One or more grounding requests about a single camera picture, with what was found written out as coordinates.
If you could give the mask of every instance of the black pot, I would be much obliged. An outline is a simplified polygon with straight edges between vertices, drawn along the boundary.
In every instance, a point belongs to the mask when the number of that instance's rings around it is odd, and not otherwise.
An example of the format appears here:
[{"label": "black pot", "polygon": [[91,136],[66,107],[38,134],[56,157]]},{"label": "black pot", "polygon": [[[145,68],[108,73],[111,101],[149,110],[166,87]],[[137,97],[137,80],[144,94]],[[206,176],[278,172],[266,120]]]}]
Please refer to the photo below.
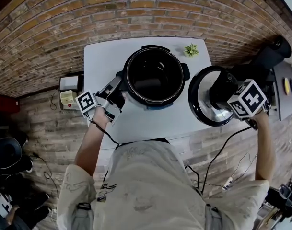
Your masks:
[{"label": "black pot", "polygon": [[149,107],[172,104],[190,78],[187,65],[180,63],[169,49],[157,45],[141,47],[118,74],[123,78],[121,90]]}]

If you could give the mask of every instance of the white t-shirt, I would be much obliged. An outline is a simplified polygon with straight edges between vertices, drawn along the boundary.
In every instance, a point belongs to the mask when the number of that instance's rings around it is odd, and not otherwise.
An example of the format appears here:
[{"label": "white t-shirt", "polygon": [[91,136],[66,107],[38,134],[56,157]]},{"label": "white t-shirt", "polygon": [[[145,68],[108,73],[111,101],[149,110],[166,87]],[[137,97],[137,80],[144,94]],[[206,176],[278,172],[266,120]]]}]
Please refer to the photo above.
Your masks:
[{"label": "white t-shirt", "polygon": [[60,229],[73,229],[77,205],[87,202],[94,230],[204,230],[210,203],[230,218],[234,229],[251,230],[268,189],[268,181],[239,183],[222,198],[205,202],[172,145],[141,141],[115,150],[99,192],[86,171],[69,165],[57,223]]}]

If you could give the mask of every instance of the power strip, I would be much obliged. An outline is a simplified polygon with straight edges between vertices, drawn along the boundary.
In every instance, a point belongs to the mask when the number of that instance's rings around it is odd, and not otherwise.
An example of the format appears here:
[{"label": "power strip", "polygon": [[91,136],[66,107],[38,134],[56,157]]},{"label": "power strip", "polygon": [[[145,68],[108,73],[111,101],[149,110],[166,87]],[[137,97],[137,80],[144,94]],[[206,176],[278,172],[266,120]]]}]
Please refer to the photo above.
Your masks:
[{"label": "power strip", "polygon": [[228,180],[225,182],[225,184],[223,185],[223,190],[227,191],[230,188],[230,184],[232,184],[233,179],[232,177],[229,177]]}]

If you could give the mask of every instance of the green plant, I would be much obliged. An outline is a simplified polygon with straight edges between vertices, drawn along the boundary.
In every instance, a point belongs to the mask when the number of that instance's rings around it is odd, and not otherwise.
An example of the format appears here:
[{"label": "green plant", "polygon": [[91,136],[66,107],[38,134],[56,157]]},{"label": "green plant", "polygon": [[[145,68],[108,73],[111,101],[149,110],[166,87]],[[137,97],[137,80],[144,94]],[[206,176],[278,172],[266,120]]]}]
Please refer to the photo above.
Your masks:
[{"label": "green plant", "polygon": [[193,57],[194,55],[198,55],[199,51],[197,50],[197,45],[190,44],[190,46],[184,46],[184,54],[188,57]]}]

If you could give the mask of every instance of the white box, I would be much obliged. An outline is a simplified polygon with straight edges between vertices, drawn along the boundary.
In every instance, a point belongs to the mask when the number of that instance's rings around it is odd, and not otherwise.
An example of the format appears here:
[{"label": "white box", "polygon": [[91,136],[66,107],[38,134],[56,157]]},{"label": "white box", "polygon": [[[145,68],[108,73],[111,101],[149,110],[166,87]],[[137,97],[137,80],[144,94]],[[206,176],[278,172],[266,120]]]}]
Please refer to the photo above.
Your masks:
[{"label": "white box", "polygon": [[239,118],[253,117],[266,101],[265,94],[253,79],[246,79],[227,103]]}]

